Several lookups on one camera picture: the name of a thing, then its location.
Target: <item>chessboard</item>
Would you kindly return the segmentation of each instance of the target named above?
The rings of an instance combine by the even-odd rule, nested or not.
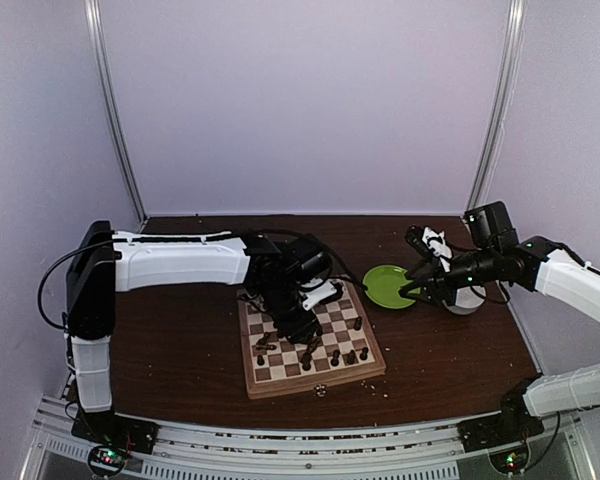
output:
[[[242,359],[250,399],[310,391],[385,373],[384,358],[355,289],[339,283],[343,286],[342,298],[313,309],[322,335],[315,339],[308,370],[302,363],[307,345],[279,339],[271,317],[238,301]]]

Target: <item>wooden tabletop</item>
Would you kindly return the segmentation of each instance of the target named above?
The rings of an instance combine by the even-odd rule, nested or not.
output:
[[[412,224],[470,238],[455,217],[264,216],[152,218],[146,233],[194,234],[244,228],[313,233],[360,277],[380,264],[413,265],[403,240]],[[121,413],[226,427],[336,428],[394,425],[490,412],[535,374],[505,306],[468,317],[416,304],[391,311],[360,298],[387,363],[386,375],[301,393],[249,400],[240,353],[236,287],[176,285],[119,294],[112,387]]]

